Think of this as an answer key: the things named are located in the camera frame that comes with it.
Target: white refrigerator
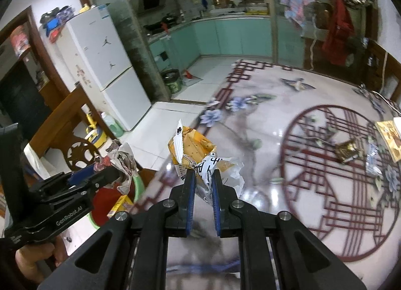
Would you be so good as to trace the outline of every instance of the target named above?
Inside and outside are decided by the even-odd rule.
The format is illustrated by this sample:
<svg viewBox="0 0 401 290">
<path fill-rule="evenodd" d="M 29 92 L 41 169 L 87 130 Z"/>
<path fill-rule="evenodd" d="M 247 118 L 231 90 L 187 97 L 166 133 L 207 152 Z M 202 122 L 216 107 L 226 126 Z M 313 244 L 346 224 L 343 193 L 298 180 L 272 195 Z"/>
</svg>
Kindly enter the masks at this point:
<svg viewBox="0 0 401 290">
<path fill-rule="evenodd" d="M 57 47 L 95 108 L 111 114 L 131 130 L 150 108 L 105 5 L 69 20 Z"/>
</svg>

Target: red garment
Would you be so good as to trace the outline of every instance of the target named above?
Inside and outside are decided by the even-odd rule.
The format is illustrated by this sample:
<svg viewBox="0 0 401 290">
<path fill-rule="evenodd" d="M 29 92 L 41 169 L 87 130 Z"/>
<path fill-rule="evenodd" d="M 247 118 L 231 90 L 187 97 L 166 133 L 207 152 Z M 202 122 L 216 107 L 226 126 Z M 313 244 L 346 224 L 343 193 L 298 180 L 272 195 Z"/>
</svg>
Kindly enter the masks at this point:
<svg viewBox="0 0 401 290">
<path fill-rule="evenodd" d="M 348 9 L 343 0 L 336 0 L 336 8 L 330 22 L 328 35 L 322 46 L 322 50 L 330 63 L 345 65 L 345 60 L 350 54 L 346 41 L 354 33 L 355 30 Z"/>
</svg>

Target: white cord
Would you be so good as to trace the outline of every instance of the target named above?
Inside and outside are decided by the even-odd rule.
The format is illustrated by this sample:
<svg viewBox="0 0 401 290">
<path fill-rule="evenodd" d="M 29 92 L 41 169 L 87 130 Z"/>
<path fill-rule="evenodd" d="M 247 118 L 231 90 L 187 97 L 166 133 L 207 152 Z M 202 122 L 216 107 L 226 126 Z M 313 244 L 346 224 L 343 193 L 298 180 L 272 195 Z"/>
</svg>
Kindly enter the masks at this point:
<svg viewBox="0 0 401 290">
<path fill-rule="evenodd" d="M 314 70 L 314 66 L 313 66 L 313 47 L 315 47 L 316 41 L 318 39 L 318 36 L 316 34 L 317 27 L 316 27 L 316 21 L 315 20 L 316 20 L 316 14 L 314 14 L 313 17 L 312 17 L 312 22 L 313 22 L 313 27 L 314 27 L 314 30 L 313 30 L 314 40 L 313 40 L 312 45 L 310 46 L 310 71 Z"/>
<path fill-rule="evenodd" d="M 384 55 L 383 72 L 382 72 L 382 76 L 381 76 L 381 88 L 380 88 L 379 93 L 382 93 L 383 89 L 384 89 L 384 72 L 386 71 L 387 56 L 388 56 L 388 52 L 386 51 L 386 54 Z"/>
<path fill-rule="evenodd" d="M 395 108 L 388 102 L 388 100 L 387 100 L 386 98 L 384 98 L 380 93 L 378 93 L 378 92 L 376 92 L 376 91 L 371 91 L 371 92 L 374 93 L 374 94 L 377 94 L 378 96 L 381 96 L 381 97 L 383 98 L 383 100 L 386 102 L 386 104 L 389 105 L 389 106 L 392 108 L 392 110 L 396 111 L 396 112 L 401 116 L 401 112 L 399 112 L 397 109 L 395 109 Z"/>
</svg>

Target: metal screw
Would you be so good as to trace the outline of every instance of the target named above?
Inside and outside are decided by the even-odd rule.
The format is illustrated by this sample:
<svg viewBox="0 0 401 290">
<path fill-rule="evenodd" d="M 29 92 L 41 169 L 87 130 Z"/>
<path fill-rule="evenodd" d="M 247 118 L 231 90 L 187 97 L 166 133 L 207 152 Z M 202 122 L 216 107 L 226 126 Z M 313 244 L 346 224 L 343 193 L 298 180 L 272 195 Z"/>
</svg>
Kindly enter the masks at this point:
<svg viewBox="0 0 401 290">
<path fill-rule="evenodd" d="M 291 213 L 288 212 L 288 211 L 281 211 L 281 212 L 278 214 L 278 216 L 279 216 L 279 218 L 280 218 L 281 220 L 284 220 L 284 221 L 288 221 L 289 219 L 291 219 Z"/>
<path fill-rule="evenodd" d="M 240 208 L 242 208 L 244 206 L 244 202 L 242 202 L 240 199 L 236 199 L 235 201 L 233 201 L 231 203 L 231 205 L 233 207 L 235 207 L 236 209 L 240 209 Z"/>
<path fill-rule="evenodd" d="M 175 201 L 173 199 L 166 199 L 163 201 L 164 207 L 173 207 L 174 204 L 175 204 Z"/>
<path fill-rule="evenodd" d="M 120 212 L 117 212 L 117 214 L 116 214 L 117 221 L 124 221 L 127 218 L 128 218 L 128 213 L 125 211 L 120 211 Z"/>
</svg>

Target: trash can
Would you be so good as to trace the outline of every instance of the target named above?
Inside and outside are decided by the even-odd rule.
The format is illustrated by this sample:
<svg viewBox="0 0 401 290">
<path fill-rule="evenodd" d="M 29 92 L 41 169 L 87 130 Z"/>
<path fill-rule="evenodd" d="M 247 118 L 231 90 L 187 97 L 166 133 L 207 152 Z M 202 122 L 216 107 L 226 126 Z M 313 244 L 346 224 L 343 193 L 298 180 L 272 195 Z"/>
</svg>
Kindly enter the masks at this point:
<svg viewBox="0 0 401 290">
<path fill-rule="evenodd" d="M 181 91 L 182 80 L 177 69 L 169 69 L 161 73 L 164 84 L 169 88 L 171 94 Z"/>
</svg>

